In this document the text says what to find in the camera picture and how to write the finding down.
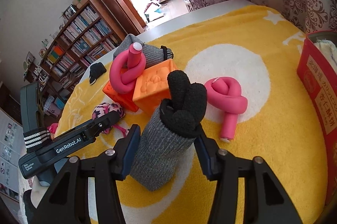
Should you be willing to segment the left hand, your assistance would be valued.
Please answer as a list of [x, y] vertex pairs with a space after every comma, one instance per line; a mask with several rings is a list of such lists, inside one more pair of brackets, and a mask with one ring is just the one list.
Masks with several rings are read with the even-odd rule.
[[27, 223], [31, 223], [34, 218], [34, 214], [37, 211], [37, 207], [45, 195], [48, 186], [42, 186], [37, 178], [33, 177], [32, 188], [25, 191], [23, 194], [23, 203], [25, 204], [25, 215]]

